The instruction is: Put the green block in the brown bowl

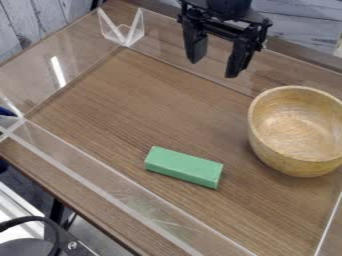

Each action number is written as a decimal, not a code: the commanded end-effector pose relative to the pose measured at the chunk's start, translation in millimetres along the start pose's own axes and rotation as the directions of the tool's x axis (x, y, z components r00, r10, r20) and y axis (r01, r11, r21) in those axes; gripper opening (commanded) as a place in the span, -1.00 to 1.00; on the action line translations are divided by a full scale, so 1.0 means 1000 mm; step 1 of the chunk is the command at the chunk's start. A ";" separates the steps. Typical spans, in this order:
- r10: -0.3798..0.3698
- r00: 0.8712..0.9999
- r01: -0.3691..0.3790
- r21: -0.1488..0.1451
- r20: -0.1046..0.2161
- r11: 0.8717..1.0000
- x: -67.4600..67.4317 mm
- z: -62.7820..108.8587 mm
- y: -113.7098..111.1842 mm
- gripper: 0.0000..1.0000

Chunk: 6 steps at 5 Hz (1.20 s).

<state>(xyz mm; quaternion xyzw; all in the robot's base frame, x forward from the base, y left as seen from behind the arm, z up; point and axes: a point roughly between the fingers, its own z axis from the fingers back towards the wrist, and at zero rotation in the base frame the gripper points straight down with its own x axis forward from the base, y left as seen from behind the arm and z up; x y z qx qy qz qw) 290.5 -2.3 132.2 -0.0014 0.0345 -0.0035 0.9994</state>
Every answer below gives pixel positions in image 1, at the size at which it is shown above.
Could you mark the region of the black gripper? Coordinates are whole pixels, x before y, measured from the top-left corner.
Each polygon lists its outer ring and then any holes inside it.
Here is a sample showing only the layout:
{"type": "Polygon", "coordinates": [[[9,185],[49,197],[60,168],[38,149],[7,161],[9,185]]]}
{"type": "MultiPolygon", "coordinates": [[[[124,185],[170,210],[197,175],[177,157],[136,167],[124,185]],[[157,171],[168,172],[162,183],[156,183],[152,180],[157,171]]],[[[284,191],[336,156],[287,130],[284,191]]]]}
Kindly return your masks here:
{"type": "Polygon", "coordinates": [[[207,53],[208,33],[229,41],[236,38],[224,74],[227,78],[236,78],[247,68],[255,50],[264,48],[272,21],[252,9],[252,0],[177,1],[177,22],[182,27],[184,49],[189,62],[196,64],[207,53]]]}

